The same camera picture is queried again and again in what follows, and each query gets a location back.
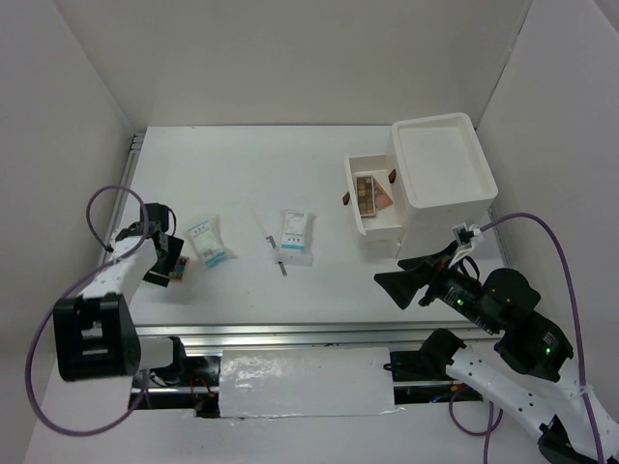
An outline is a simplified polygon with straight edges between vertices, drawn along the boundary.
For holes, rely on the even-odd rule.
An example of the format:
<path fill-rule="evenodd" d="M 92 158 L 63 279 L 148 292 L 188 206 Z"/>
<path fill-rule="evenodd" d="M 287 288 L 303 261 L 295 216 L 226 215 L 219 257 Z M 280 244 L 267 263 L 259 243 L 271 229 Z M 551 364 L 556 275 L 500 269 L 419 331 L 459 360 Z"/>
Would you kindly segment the colourful eyeshadow palette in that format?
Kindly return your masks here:
<path fill-rule="evenodd" d="M 181 281 L 186 273 L 190 258 L 180 256 L 175 264 L 174 269 L 170 272 L 169 278 L 173 281 Z"/>

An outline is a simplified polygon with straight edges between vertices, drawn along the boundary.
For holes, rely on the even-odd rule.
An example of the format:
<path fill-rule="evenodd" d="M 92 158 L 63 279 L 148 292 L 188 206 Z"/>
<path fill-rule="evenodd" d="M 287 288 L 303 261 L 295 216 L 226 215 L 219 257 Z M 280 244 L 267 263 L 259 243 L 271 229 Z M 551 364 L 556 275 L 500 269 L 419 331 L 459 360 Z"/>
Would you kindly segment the brown eyeshadow palette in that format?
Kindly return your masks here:
<path fill-rule="evenodd" d="M 355 179 L 357 205 L 361 218 L 374 218 L 376 216 L 373 180 L 371 175 L 358 176 Z"/>

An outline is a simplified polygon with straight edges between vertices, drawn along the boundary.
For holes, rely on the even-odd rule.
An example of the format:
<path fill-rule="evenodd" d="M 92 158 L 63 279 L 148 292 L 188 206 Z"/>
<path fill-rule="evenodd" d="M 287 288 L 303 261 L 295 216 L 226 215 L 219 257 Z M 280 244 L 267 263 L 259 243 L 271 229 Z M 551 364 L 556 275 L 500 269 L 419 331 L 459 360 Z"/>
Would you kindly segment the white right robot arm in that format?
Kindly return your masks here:
<path fill-rule="evenodd" d="M 555 323 L 536 311 L 540 294 L 518 271 L 500 268 L 479 280 L 456 263 L 457 246 L 401 260 L 378 283 L 401 309 L 439 301 L 500 338 L 493 349 L 515 373 L 537 380 L 529 391 L 500 373 L 448 329 L 435 330 L 417 351 L 392 354 L 397 378 L 449 377 L 478 392 L 517 421 L 550 463 L 615 463 L 618 423 L 580 383 L 575 350 Z"/>

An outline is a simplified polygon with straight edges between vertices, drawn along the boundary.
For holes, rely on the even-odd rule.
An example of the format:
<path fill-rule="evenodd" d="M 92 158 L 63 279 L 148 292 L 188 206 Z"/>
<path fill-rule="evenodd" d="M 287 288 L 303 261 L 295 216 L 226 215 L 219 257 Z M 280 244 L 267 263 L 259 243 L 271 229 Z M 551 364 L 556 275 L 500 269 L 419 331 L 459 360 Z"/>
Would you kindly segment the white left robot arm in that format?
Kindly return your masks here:
<path fill-rule="evenodd" d="M 177 341 L 143 347 L 130 304 L 140 283 L 167 287 L 184 241 L 168 232 L 176 217 L 161 203 L 148 203 L 140 219 L 121 229 L 112 244 L 111 265 L 77 296 L 59 300 L 52 311 L 61 378 L 77 382 L 133 376 L 144 368 L 166 384 L 183 383 L 190 362 Z"/>

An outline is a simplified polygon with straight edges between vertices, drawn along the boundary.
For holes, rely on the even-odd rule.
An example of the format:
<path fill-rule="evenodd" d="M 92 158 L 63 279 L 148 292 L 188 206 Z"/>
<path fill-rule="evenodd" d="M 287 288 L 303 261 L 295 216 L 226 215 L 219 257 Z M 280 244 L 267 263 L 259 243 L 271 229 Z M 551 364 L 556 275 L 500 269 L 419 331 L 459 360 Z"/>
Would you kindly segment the pink blush palette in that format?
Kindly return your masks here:
<path fill-rule="evenodd" d="M 376 179 L 373 180 L 374 204 L 377 210 L 383 210 L 394 204 L 391 196 L 381 187 Z"/>

